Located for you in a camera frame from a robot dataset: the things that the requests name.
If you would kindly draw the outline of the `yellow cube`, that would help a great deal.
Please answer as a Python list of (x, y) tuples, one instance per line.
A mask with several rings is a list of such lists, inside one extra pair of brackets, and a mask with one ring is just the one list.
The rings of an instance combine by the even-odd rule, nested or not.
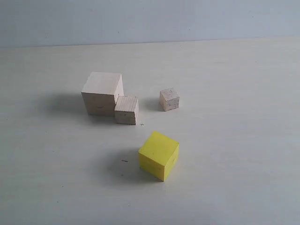
[(138, 151), (139, 166), (166, 181), (179, 156), (179, 142), (157, 131), (152, 132)]

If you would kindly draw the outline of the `small wooden cube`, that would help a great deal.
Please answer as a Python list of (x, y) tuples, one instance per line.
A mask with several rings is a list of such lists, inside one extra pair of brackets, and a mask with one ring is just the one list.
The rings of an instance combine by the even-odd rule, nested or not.
[(179, 108), (180, 97), (174, 88), (169, 88), (160, 91), (159, 102), (166, 112)]

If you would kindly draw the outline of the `medium wooden cube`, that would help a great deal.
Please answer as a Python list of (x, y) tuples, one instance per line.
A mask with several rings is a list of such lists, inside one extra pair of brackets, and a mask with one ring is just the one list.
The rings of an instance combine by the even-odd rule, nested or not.
[(120, 96), (118, 97), (114, 115), (118, 124), (136, 125), (139, 113), (138, 97)]

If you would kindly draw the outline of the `large wooden cube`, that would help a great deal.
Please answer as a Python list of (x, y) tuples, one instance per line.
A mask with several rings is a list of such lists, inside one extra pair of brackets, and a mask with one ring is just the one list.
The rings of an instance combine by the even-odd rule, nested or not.
[(122, 74), (92, 72), (81, 94), (89, 115), (113, 117), (118, 97), (124, 96)]

